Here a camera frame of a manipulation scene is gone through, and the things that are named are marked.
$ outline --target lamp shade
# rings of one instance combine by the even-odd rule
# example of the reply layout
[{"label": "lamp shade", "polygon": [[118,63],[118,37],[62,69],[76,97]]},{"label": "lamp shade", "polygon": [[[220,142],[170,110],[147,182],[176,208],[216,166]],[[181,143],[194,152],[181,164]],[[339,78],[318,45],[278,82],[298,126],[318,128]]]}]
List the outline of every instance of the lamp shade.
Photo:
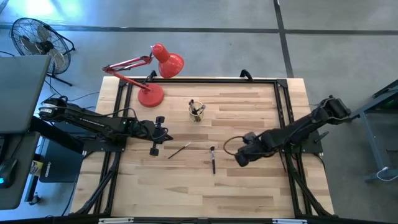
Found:
[{"label": "lamp shade", "polygon": [[172,78],[181,72],[184,59],[175,53],[169,53],[163,44],[152,46],[152,54],[159,61],[159,73],[163,78]]}]

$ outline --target robotic arm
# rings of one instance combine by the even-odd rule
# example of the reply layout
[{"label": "robotic arm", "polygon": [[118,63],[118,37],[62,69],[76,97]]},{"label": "robotic arm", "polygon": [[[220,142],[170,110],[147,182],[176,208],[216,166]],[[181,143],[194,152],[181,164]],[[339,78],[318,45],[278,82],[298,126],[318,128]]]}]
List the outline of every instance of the robotic arm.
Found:
[{"label": "robotic arm", "polygon": [[322,100],[310,114],[284,128],[267,130],[258,136],[253,132],[245,134],[243,142],[246,145],[238,149],[235,159],[244,167],[251,161],[273,156],[288,144],[298,144],[306,140],[310,133],[325,124],[341,124],[347,121],[350,113],[340,99],[330,96]]},{"label": "robotic arm", "polygon": [[65,97],[50,98],[44,101],[43,107],[39,108],[39,116],[44,121],[62,122],[66,121],[75,126],[79,126],[96,134],[96,141],[118,145],[122,139],[127,137],[139,138],[153,141],[154,145],[150,149],[150,154],[157,156],[159,150],[156,144],[172,140],[168,129],[162,127],[163,116],[156,117],[156,122],[139,121],[136,112],[131,108],[123,110],[133,110],[134,117],[113,117],[110,114],[98,114],[78,105],[68,103]]}]

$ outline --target white cable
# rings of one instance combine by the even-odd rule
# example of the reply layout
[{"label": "white cable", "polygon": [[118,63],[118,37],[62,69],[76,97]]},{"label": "white cable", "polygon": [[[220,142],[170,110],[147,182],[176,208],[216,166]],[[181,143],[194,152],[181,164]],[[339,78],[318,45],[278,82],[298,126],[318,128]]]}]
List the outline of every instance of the white cable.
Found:
[{"label": "white cable", "polygon": [[386,180],[386,179],[383,179],[383,178],[379,177],[379,174],[381,172],[385,171],[385,170],[388,170],[388,167],[385,167],[385,168],[381,169],[379,172],[377,172],[376,177],[378,177],[378,179],[380,179],[382,181],[386,181],[386,182],[389,182],[389,181],[392,181],[392,180],[395,180],[396,178],[398,178],[398,175],[393,177],[393,178],[391,178],[391,179],[389,179],[389,180]]}]

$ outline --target desk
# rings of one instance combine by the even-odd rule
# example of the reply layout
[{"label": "desk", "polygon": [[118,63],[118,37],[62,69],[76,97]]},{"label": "desk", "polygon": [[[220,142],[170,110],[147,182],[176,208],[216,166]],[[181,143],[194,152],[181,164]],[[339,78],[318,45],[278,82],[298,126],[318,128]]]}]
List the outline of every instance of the desk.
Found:
[{"label": "desk", "polygon": [[[118,83],[119,79],[115,77],[104,77],[97,113],[113,111]],[[294,117],[299,119],[310,112],[304,81],[291,78],[287,83]],[[165,98],[158,107],[141,106],[137,100],[138,87],[132,89],[130,107],[135,109],[139,120],[154,121],[156,116],[165,116],[164,127],[169,129],[174,140],[158,145],[159,156],[152,157],[149,155],[151,142],[128,139],[119,166],[113,217],[294,216],[289,180],[278,155],[240,167],[222,150],[223,143],[232,136],[250,131],[259,134],[265,129],[279,127],[272,85],[160,85]],[[188,102],[191,99],[206,104],[205,119],[199,124],[189,120]],[[189,147],[167,159],[190,141]],[[241,145],[238,140],[231,141],[228,148],[232,151]],[[216,175],[212,173],[210,146],[216,147]],[[97,187],[103,157],[104,153],[94,152],[83,161],[71,212],[77,211]],[[304,154],[303,163],[308,187],[325,209],[333,213],[321,162],[311,154]],[[102,207],[106,203],[106,191]],[[301,192],[298,195],[300,208],[304,210]]]}]

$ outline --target pencil cup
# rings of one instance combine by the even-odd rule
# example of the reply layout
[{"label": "pencil cup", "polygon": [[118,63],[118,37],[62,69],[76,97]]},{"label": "pencil cup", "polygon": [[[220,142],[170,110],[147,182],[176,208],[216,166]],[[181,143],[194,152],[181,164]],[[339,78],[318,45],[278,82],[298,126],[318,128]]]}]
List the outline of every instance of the pencil cup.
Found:
[{"label": "pencil cup", "polygon": [[[203,103],[200,103],[198,101],[193,103],[193,106],[195,107],[196,110],[199,110],[202,105]],[[202,121],[203,116],[205,114],[205,110],[200,110],[198,114],[193,114],[190,107],[188,107],[188,112],[189,112],[189,119],[194,123],[199,123],[200,121]]]}]

